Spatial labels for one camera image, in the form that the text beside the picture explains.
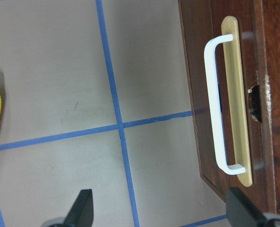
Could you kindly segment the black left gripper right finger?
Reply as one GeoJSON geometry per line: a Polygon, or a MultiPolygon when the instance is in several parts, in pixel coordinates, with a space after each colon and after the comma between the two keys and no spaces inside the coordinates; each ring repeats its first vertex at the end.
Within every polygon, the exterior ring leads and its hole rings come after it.
{"type": "Polygon", "coordinates": [[[280,215],[262,213],[237,187],[227,190],[226,216],[233,227],[280,227],[280,215]]]}

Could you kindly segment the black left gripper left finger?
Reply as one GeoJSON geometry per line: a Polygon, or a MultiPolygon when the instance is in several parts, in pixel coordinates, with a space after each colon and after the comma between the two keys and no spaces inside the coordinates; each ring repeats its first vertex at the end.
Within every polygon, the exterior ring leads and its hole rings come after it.
{"type": "Polygon", "coordinates": [[[64,218],[55,218],[42,227],[91,227],[93,225],[93,191],[83,189],[64,218]]]}

